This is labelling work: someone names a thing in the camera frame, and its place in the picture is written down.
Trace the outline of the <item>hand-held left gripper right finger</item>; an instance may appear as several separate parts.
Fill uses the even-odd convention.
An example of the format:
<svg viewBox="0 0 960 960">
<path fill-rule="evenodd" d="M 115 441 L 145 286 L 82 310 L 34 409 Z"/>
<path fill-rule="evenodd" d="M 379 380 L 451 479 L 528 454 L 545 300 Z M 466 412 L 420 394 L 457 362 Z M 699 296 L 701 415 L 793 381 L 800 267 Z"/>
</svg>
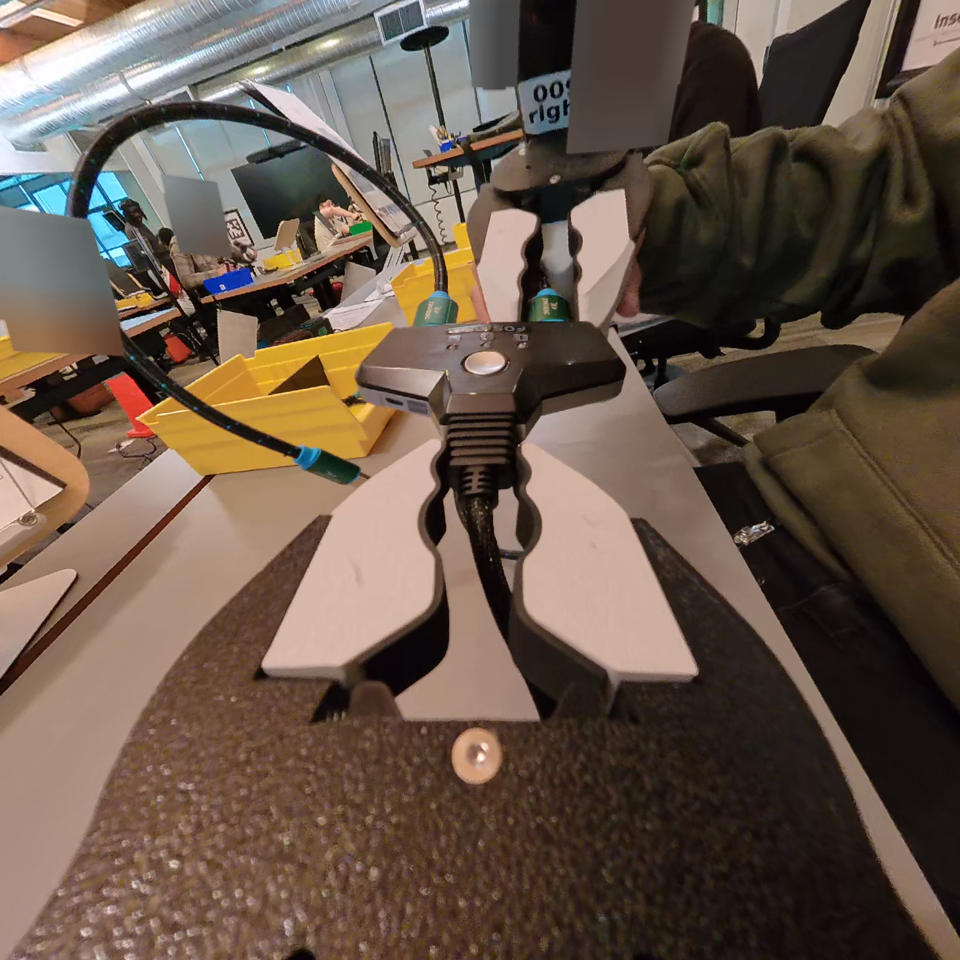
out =
<svg viewBox="0 0 960 960">
<path fill-rule="evenodd" d="M 686 683 L 699 669 L 634 524 L 593 480 L 531 442 L 518 450 L 511 656 L 532 686 Z"/>
</svg>

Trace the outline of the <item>person's olive hoodie torso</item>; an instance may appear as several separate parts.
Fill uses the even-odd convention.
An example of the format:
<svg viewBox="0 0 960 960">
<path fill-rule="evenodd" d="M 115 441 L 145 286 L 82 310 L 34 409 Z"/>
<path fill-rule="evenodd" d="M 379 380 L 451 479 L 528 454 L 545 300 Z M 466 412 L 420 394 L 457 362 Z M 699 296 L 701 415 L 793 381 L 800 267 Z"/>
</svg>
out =
<svg viewBox="0 0 960 960">
<path fill-rule="evenodd" d="M 959 283 L 744 453 L 775 516 L 856 580 L 959 705 Z"/>
</svg>

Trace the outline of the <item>wooden standing desk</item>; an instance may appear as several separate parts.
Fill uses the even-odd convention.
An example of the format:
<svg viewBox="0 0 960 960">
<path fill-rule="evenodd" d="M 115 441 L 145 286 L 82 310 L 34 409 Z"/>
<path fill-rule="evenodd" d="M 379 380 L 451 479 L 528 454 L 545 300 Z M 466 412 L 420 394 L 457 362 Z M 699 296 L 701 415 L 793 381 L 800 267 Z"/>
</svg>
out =
<svg viewBox="0 0 960 960">
<path fill-rule="evenodd" d="M 476 190 L 479 190 L 490 181 L 494 162 L 517 147 L 523 138 L 521 128 L 496 134 L 487 130 L 477 137 L 464 135 L 457 139 L 449 150 L 429 154 L 414 161 L 413 166 L 426 171 L 431 184 L 438 177 L 441 167 L 447 169 L 450 175 L 453 171 L 468 169 L 473 174 Z"/>
</svg>

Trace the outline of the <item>black wall screen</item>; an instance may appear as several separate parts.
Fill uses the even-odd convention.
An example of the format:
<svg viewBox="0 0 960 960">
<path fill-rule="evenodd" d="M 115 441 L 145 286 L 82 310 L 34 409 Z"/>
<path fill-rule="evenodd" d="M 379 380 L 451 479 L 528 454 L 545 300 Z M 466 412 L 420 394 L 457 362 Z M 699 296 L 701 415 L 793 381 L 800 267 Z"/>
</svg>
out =
<svg viewBox="0 0 960 960">
<path fill-rule="evenodd" d="M 298 221 L 331 200 L 345 207 L 350 199 L 333 174 L 330 158 L 294 143 L 251 154 L 231 169 L 251 217 L 264 238 L 275 237 L 284 221 Z"/>
</svg>

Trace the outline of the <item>orange traffic cone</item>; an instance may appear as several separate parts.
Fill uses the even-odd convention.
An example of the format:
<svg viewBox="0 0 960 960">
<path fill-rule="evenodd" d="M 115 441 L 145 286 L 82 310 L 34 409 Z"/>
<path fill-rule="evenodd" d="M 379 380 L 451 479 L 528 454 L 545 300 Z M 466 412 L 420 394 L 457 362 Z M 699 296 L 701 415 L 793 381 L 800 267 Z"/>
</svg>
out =
<svg viewBox="0 0 960 960">
<path fill-rule="evenodd" d="M 121 373 L 104 381 L 105 388 L 111 393 L 124 411 L 129 429 L 126 433 L 131 440 L 151 440 L 156 433 L 149 425 L 142 423 L 139 418 L 150 411 L 154 403 L 139 386 L 138 382 L 129 374 Z"/>
</svg>

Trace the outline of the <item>black floor lamp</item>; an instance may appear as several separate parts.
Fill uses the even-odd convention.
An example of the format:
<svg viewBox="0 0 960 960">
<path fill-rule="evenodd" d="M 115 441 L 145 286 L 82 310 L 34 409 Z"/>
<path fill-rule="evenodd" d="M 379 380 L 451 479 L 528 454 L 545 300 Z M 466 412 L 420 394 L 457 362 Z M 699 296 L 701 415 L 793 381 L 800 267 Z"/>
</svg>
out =
<svg viewBox="0 0 960 960">
<path fill-rule="evenodd" d="M 431 26 L 424 27 L 420 30 L 414 31 L 407 36 L 405 36 L 400 42 L 401 49 L 405 52 L 421 51 L 424 54 L 424 59 L 426 63 L 426 68 L 428 72 L 430 89 L 433 95 L 433 101 L 436 109 L 437 120 L 438 120 L 438 130 L 439 133 L 436 135 L 438 139 L 438 146 L 441 143 L 440 134 L 446 134 L 448 131 L 448 125 L 442 106 L 441 95 L 439 90 L 438 78 L 435 70 L 433 55 L 431 50 L 434 46 L 443 42 L 450 35 L 450 30 L 445 26 Z M 427 180 L 428 186 L 433 190 L 433 187 L 438 186 L 442 177 L 440 174 L 431 173 L 430 170 L 427 171 Z M 446 175 L 446 185 L 452 188 L 452 193 L 455 198 L 458 214 L 460 215 L 460 220 L 463 220 L 464 209 L 462 204 L 462 197 L 459 190 L 459 187 L 455 180 L 451 180 L 450 172 L 447 172 Z"/>
</svg>

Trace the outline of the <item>silver ventilation duct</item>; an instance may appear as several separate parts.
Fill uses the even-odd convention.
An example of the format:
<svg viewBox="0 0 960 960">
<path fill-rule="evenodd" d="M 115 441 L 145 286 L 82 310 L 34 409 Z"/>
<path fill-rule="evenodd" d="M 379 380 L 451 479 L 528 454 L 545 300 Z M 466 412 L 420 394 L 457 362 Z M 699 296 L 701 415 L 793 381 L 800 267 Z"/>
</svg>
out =
<svg viewBox="0 0 960 960">
<path fill-rule="evenodd" d="M 373 1 L 138 2 L 2 66 L 3 136 L 18 149 L 124 111 L 152 86 L 371 16 Z"/>
</svg>

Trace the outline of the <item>long wooden work table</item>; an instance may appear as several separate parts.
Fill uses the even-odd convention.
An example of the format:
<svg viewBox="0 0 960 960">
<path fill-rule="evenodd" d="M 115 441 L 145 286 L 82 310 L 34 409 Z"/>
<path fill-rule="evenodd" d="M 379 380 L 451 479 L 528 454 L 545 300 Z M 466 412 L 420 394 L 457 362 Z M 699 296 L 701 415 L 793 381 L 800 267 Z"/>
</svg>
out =
<svg viewBox="0 0 960 960">
<path fill-rule="evenodd" d="M 208 291 L 199 299 L 201 304 L 217 304 L 226 306 L 233 301 L 242 299 L 250 301 L 268 301 L 276 297 L 277 291 L 286 289 L 289 292 L 300 283 L 307 289 L 311 287 L 314 280 L 320 278 L 320 274 L 330 266 L 338 264 L 351 255 L 363 250 L 367 246 L 373 246 L 374 234 L 371 231 L 364 231 L 331 246 L 325 253 L 316 253 L 290 270 L 277 270 L 273 272 L 254 272 L 255 281 L 245 290 L 236 291 L 230 294 L 211 295 Z"/>
</svg>

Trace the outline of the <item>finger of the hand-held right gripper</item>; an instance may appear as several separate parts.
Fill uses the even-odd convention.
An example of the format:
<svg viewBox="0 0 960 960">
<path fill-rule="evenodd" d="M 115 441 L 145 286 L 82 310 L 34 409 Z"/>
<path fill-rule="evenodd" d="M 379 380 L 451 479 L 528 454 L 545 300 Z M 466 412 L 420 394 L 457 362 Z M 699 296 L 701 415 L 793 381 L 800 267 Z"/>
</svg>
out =
<svg viewBox="0 0 960 960">
<path fill-rule="evenodd" d="M 480 287 L 490 322 L 514 326 L 521 320 L 526 248 L 539 228 L 538 216 L 523 209 L 500 209 L 489 215 Z"/>
<path fill-rule="evenodd" d="M 570 230 L 578 241 L 573 255 L 578 320 L 606 330 L 636 258 L 626 190 L 605 190 L 577 204 Z"/>
</svg>

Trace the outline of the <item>person's right forearm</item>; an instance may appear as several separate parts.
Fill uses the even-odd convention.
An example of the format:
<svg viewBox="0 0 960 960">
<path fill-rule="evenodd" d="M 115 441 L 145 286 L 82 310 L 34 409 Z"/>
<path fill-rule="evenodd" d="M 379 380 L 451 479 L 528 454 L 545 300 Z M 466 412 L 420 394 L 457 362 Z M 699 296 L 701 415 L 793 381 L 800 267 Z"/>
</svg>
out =
<svg viewBox="0 0 960 960">
<path fill-rule="evenodd" d="M 646 159 L 643 313 L 721 328 L 958 309 L 959 58 L 840 126 L 710 124 Z"/>
</svg>

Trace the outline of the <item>black office chair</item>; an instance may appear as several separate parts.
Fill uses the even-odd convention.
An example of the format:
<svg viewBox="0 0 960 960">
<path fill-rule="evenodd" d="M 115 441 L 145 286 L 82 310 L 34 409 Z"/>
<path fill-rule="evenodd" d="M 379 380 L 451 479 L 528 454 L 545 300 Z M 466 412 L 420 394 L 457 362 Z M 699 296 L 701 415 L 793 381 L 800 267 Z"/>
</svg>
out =
<svg viewBox="0 0 960 960">
<path fill-rule="evenodd" d="M 822 327 L 818 317 L 806 318 L 788 323 L 762 349 L 731 346 L 722 358 L 679 372 L 652 396 L 668 424 L 698 426 L 744 447 L 747 439 L 726 419 L 768 414 L 779 423 L 806 412 L 847 368 L 877 354 L 867 342 Z"/>
<path fill-rule="evenodd" d="M 791 130 L 823 123 L 870 5 L 846 1 L 772 41 L 758 92 L 762 128 Z"/>
</svg>

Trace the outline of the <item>black video switch box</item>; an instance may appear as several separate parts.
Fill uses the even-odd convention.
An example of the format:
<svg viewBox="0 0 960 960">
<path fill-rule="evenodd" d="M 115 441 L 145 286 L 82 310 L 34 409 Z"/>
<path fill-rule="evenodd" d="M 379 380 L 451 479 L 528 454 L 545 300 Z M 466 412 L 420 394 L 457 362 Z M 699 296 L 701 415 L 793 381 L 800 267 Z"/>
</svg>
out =
<svg viewBox="0 0 960 960">
<path fill-rule="evenodd" d="M 571 320 L 396 328 L 355 374 L 366 402 L 430 417 L 447 485 L 490 503 L 543 414 L 610 400 L 625 377 L 607 335 Z"/>
</svg>

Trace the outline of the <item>white ceiling vent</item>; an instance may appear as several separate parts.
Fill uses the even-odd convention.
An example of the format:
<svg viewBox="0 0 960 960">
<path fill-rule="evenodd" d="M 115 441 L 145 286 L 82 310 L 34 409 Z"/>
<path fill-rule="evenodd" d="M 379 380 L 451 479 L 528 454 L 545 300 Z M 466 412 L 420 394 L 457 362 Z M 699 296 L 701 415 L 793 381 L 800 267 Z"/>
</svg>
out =
<svg viewBox="0 0 960 960">
<path fill-rule="evenodd" d="M 424 1 L 391 2 L 376 10 L 373 17 L 383 46 L 401 42 L 427 26 Z"/>
</svg>

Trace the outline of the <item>wooden sheet holder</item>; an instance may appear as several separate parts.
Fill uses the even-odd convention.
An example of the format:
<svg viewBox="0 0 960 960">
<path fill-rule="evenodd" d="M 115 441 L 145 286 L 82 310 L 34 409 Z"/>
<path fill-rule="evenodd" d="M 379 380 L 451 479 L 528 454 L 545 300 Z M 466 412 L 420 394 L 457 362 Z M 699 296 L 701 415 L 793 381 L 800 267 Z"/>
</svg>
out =
<svg viewBox="0 0 960 960">
<path fill-rule="evenodd" d="M 2 571 L 72 522 L 89 494 L 90 475 L 80 459 L 2 408 Z"/>
</svg>

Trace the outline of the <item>person's right hand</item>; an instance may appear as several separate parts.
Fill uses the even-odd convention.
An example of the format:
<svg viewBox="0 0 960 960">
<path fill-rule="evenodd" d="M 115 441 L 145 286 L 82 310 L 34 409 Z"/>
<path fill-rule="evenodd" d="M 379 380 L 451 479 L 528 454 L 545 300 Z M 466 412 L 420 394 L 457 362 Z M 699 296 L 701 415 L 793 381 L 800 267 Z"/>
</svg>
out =
<svg viewBox="0 0 960 960">
<path fill-rule="evenodd" d="M 642 227 L 636 237 L 633 257 L 630 259 L 630 269 L 625 275 L 621 297 L 614 311 L 615 315 L 622 319 L 636 318 L 642 313 L 643 270 L 639 257 L 645 235 L 646 228 Z"/>
</svg>

